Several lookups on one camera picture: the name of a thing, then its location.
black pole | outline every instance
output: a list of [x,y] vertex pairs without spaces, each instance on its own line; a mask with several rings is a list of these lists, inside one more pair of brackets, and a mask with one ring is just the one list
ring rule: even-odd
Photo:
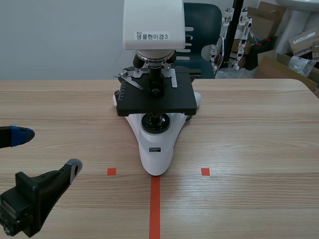
[[237,26],[239,23],[239,18],[240,18],[241,10],[243,8],[243,4],[244,4],[244,0],[234,0],[233,20],[230,22],[228,30],[227,30],[227,35],[226,35],[226,40],[225,40],[225,56],[224,56],[224,61],[221,64],[220,68],[227,68],[228,67],[231,48],[233,47],[233,43],[234,43],[234,39],[235,39],[235,35],[236,35],[236,30],[237,30]]

wooden table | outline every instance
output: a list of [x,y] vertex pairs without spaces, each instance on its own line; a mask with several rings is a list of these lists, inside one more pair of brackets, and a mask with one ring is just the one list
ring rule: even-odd
[[[318,239],[315,95],[295,80],[193,85],[203,102],[160,178],[160,238]],[[30,143],[0,150],[0,192],[19,171],[36,176],[70,158],[83,162],[36,239],[149,238],[151,176],[117,117],[118,88],[118,81],[0,81],[0,125],[36,132]]]

microscope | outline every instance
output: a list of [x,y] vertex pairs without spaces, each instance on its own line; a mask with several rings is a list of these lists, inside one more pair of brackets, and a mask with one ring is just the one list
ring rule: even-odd
[[144,169],[164,174],[185,122],[196,114],[201,95],[190,69],[173,68],[175,50],[186,46],[183,0],[125,0],[123,47],[136,50],[134,67],[117,77],[113,102],[137,138]]

microscope label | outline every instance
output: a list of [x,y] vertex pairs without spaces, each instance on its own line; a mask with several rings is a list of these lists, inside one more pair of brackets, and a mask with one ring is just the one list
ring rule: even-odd
[[150,148],[150,153],[160,152],[161,148]]
[[136,31],[135,40],[170,40],[169,31]]

